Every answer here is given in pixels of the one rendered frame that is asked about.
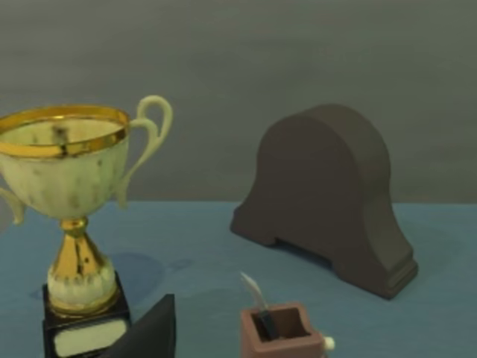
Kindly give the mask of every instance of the gold rim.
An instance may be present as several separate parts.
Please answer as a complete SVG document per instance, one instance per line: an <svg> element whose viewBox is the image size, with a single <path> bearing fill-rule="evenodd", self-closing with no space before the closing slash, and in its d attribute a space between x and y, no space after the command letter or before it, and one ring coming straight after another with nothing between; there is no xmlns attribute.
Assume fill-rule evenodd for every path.
<svg viewBox="0 0 477 358"><path fill-rule="evenodd" d="M61 121L82 116L85 119L115 122L121 128L115 132L96 138L68 142L62 145L18 145L0 141L0 153L12 157L58 158L78 156L100 151L121 142L129 131L129 116L122 110L87 104L73 104L56 107L24 110L0 118L0 134L14 128L43 121Z"/></svg>

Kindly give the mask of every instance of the trophy cup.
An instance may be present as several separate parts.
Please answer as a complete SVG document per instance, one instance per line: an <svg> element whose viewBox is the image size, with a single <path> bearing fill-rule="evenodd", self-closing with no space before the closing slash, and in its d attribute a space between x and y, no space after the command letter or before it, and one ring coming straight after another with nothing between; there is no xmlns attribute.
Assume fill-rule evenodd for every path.
<svg viewBox="0 0 477 358"><path fill-rule="evenodd" d="M151 105L163 111L162 127L146 118ZM134 172L162 145L172 109L162 97L139 102L137 118L111 107L63 105L0 118L0 188L21 224L26 206L60 220L63 244L43 286L45 358L97 357L130 326L121 282L111 261L86 233L87 216L116 195L126 207ZM124 175L129 133L145 128L148 143Z"/></svg>

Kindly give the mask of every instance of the blue tabletop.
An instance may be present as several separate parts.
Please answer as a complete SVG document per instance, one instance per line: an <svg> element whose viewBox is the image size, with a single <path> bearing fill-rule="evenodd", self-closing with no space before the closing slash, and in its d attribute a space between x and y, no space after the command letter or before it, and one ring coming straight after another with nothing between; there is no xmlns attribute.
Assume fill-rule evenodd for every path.
<svg viewBox="0 0 477 358"><path fill-rule="evenodd" d="M420 273L385 301L340 281L310 257L229 232L234 203L108 204L89 233L110 255L136 318L165 293L177 300L177 358L239 357L239 278L271 303L301 301L336 340L330 358L473 357L477 334L477 206L399 204ZM0 357L42 357L40 286L60 247L57 223L28 212L0 237Z"/></svg>

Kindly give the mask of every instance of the gold trophy stem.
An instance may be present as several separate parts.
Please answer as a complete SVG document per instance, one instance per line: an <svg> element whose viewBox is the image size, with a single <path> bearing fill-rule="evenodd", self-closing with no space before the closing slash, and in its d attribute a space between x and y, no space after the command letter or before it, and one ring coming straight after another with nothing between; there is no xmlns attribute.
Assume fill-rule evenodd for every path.
<svg viewBox="0 0 477 358"><path fill-rule="evenodd" d="M63 244L50 269L55 280L65 284L88 281L88 277L99 275L107 264L107 258L98 250L86 233L87 218L64 219L60 223L65 235ZM68 305L50 295L50 307L59 315L82 316L103 312L111 307L118 296L117 287L106 297L87 305Z"/></svg>

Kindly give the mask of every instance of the white knob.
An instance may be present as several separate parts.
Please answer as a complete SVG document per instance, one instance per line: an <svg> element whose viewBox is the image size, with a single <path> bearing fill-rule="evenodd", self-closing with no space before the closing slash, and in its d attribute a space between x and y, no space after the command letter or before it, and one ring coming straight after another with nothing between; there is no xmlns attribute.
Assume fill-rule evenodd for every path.
<svg viewBox="0 0 477 358"><path fill-rule="evenodd" d="M332 337L325 337L325 350L335 350L335 340Z"/></svg>

